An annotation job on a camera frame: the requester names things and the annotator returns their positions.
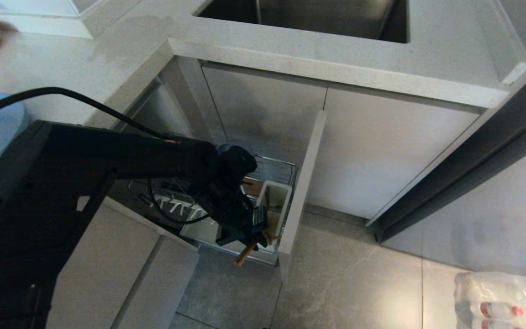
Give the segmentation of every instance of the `red bottle cap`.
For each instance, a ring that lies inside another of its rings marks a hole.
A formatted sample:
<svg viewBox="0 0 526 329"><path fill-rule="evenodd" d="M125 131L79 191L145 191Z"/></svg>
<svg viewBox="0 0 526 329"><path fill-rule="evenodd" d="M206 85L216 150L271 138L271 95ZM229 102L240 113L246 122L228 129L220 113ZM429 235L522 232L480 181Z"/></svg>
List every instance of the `red bottle cap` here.
<svg viewBox="0 0 526 329"><path fill-rule="evenodd" d="M522 316L524 314L524 312L522 311L522 308L518 306L513 306L513 308L511 309L511 312L513 312L513 314L517 317Z"/></svg>
<svg viewBox="0 0 526 329"><path fill-rule="evenodd" d="M480 312L482 312L482 315L484 317L491 318L490 313L488 312L488 302L481 302Z"/></svg>

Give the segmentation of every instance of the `open cabinet door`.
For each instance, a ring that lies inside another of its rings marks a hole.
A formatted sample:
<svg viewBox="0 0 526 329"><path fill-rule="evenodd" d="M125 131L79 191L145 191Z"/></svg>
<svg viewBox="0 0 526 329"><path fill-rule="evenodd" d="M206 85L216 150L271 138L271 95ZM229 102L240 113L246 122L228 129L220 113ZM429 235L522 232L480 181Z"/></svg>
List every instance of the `open cabinet door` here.
<svg viewBox="0 0 526 329"><path fill-rule="evenodd" d="M106 198L58 276L46 328L167 327L198 258Z"/></svg>
<svg viewBox="0 0 526 329"><path fill-rule="evenodd" d="M311 174L316 164L318 149L320 148L320 141L322 133L324 132L324 125L326 124L326 117L326 111L318 112L307 152L305 153L303 166L301 166L298 183L294 191L292 205L289 209L288 218L279 244L279 268L281 270L281 281L283 281L283 283L288 281L289 269L292 264L292 254L294 252L296 238L298 237L301 212L303 211L305 198L307 198L307 192L310 187Z"/></svg>

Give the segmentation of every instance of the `cabinet door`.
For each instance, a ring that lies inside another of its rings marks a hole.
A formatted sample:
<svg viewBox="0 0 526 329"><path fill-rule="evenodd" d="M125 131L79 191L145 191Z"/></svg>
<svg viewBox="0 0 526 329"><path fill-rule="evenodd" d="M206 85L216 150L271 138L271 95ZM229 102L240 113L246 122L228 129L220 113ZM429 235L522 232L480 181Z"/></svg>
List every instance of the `cabinet door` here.
<svg viewBox="0 0 526 329"><path fill-rule="evenodd" d="M301 167L327 83L211 63L202 69L228 142Z"/></svg>
<svg viewBox="0 0 526 329"><path fill-rule="evenodd" d="M526 276L526 156L384 245L472 271Z"/></svg>
<svg viewBox="0 0 526 329"><path fill-rule="evenodd" d="M479 116L466 106L332 85L325 110L308 202L369 219Z"/></svg>
<svg viewBox="0 0 526 329"><path fill-rule="evenodd" d="M46 328L110 328L158 238L102 204L58 275Z"/></svg>
<svg viewBox="0 0 526 329"><path fill-rule="evenodd" d="M174 240L160 237L148 259L150 266L146 266L146 271L140 274L142 280L137 280L139 284L134 287L135 294L126 312L115 319L113 327L169 327L199 258L197 252Z"/></svg>

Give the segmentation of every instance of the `gray tile floor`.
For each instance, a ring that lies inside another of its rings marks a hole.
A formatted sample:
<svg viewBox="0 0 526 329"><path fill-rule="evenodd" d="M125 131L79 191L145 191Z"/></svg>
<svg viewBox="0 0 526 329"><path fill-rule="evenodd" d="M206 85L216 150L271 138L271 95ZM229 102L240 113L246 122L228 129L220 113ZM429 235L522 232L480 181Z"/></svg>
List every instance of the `gray tile floor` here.
<svg viewBox="0 0 526 329"><path fill-rule="evenodd" d="M279 269L200 249L170 329L455 328L461 269L376 245L358 217L307 206L288 283Z"/></svg>

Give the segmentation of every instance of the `black cable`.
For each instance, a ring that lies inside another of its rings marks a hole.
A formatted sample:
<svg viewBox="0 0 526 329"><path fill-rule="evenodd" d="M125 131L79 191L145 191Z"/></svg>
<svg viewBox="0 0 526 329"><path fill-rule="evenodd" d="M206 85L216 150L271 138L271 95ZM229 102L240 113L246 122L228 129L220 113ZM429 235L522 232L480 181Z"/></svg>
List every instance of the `black cable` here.
<svg viewBox="0 0 526 329"><path fill-rule="evenodd" d="M165 135L163 133L158 133L157 131L154 131L153 129L150 129L140 123L137 123L136 121L130 119L130 118L127 118L125 115L113 110L112 108L106 106L105 104L102 104L100 102L97 102L96 100L93 100L92 98L89 98L87 96L84 96L76 91L72 91L72 90L68 90L68 89L65 89L65 88L60 88L60 87L43 87L43 88L36 88L36 89L30 89L30 90L26 90L26 91L23 91L23 92L18 92L17 94L13 94L13 95L10 95L10 96L7 96L6 98L2 98L0 99L0 109L6 107L6 106L10 106L14 103L17 103L17 102L21 102L21 101L24 101L24 100L29 100L30 98L34 98L34 97L38 97L38 96L44 96L44 95L52 95L52 94L60 94L60 95L64 95L64 96L67 96L67 97L70 97L70 98L74 98L75 100L78 100L78 101L81 101L85 104L88 104L90 106L93 106L95 108L97 108L98 110L101 110L103 111L104 113L106 114L109 114L133 127L136 127L137 129L139 129L140 131L143 131L144 133L148 133L150 135L152 135L153 137L157 137L159 139L172 139L170 136L168 135ZM163 211L161 208L159 208L159 206L157 205L157 202L155 200L155 196L154 196L154 193L153 193L153 189L152 189L152 180L151 179L148 179L147 180L148 184L147 184L147 191L149 192L150 194L150 200L152 201L152 203L154 204L155 208L157 208L157 210L159 211L159 213L165 217L165 219L173 222L173 223L179 223L181 225L188 225L190 223L198 223L199 221L202 221L203 219L206 219L209 217L209 215L204 215L202 217L199 217L197 219L194 219L192 221L187 221L187 222L183 222L183 221L177 221L176 219L173 219L171 218L170 216L168 216L165 211Z"/></svg>
<svg viewBox="0 0 526 329"><path fill-rule="evenodd" d="M159 214L161 214L163 217L165 217L165 219L173 222L173 223L178 223L178 224L181 224L181 225L188 225L188 224L191 224L191 223L198 223L199 221L203 221L204 219L207 219L208 217L210 217L210 215L203 215L202 217L198 217L197 219L192 219L191 221L178 221L176 219L173 219L171 218L168 214L166 214L165 211L163 211L163 209L157 204L157 200L155 200L155 194L153 192L153 188L152 188L152 179L151 178L148 178L147 179L147 193L149 194L150 196L150 201L152 202L152 204L154 205L155 209L157 209L157 211L159 212Z"/></svg>

